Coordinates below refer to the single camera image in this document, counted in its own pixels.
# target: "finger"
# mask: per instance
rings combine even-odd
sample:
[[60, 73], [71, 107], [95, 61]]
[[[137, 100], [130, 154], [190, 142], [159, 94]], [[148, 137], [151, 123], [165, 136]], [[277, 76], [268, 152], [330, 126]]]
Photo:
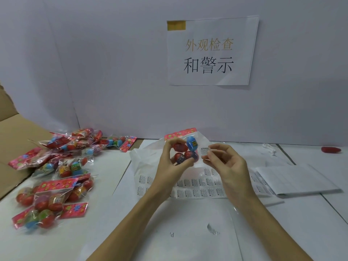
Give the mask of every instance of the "finger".
[[216, 143], [216, 144], [210, 145], [209, 148], [210, 149], [223, 150], [227, 154], [230, 154], [231, 156], [239, 156], [239, 154], [230, 145]]
[[164, 144], [162, 155], [167, 157], [167, 158], [169, 158], [172, 145], [174, 145], [176, 143], [185, 144], [186, 141], [181, 139], [181, 138], [179, 138], [179, 137], [175, 137], [175, 138], [167, 140], [166, 143]]
[[211, 150], [208, 151], [208, 158], [216, 171], [221, 172], [224, 169], [225, 164]]
[[[223, 150], [211, 150], [222, 162], [227, 162], [231, 159], [231, 155]], [[202, 156], [202, 159], [209, 159], [208, 156]]]
[[208, 166], [210, 166], [210, 167], [212, 167], [212, 168], [214, 168], [217, 171], [216, 167], [213, 165], [213, 163], [210, 160], [204, 159], [203, 163], [208, 165]]
[[171, 157], [171, 162], [172, 162], [172, 164], [175, 164], [175, 158], [174, 157]]
[[194, 159], [193, 158], [189, 158], [189, 159], [186, 159], [184, 162], [182, 162], [181, 164], [179, 165], [176, 165], [176, 167], [179, 169], [179, 171], [182, 173], [184, 173], [184, 171], [186, 169], [188, 169], [189, 167], [193, 167], [194, 165]]

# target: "blue plastic egg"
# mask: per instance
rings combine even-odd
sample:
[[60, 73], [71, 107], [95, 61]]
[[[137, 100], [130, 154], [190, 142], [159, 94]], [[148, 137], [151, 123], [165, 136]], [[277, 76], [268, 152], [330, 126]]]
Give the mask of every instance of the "blue plastic egg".
[[94, 150], [93, 150], [93, 148], [90, 148], [90, 149], [88, 149], [86, 152], [85, 152], [85, 154], [86, 155], [93, 155], [93, 153], [94, 153]]
[[115, 141], [115, 145], [116, 145], [116, 147], [118, 147], [118, 148], [121, 147], [122, 144], [123, 144], [123, 142], [122, 142], [122, 140], [120, 140], [120, 139]]
[[190, 151], [194, 152], [198, 148], [196, 139], [193, 136], [189, 136], [186, 140], [187, 147]]

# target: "plastic egg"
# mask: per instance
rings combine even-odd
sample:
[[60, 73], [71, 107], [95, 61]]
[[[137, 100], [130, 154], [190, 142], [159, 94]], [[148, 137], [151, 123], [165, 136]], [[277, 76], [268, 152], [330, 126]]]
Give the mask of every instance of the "plastic egg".
[[182, 153], [176, 153], [174, 159], [178, 165], [186, 160], [185, 156]]
[[176, 143], [172, 147], [176, 152], [181, 152], [181, 153], [184, 153], [188, 150], [187, 145], [182, 143]]
[[196, 151], [198, 148], [197, 141], [193, 136], [187, 137], [186, 144], [187, 144], [187, 147], [189, 148], [189, 150], [192, 152]]

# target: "right hand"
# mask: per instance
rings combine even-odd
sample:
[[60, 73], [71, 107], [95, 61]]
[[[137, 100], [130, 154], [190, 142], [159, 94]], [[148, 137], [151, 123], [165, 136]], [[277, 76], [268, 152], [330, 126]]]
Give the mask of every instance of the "right hand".
[[214, 168], [221, 177], [226, 196], [237, 208], [257, 198], [251, 185], [248, 166], [230, 145], [212, 144], [203, 162]]

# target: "paper sign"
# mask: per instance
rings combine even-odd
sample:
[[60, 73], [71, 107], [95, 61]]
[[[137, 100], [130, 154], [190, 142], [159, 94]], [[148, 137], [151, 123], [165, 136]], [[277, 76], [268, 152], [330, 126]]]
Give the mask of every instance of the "paper sign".
[[248, 85], [258, 23], [258, 16], [168, 21], [169, 84]]

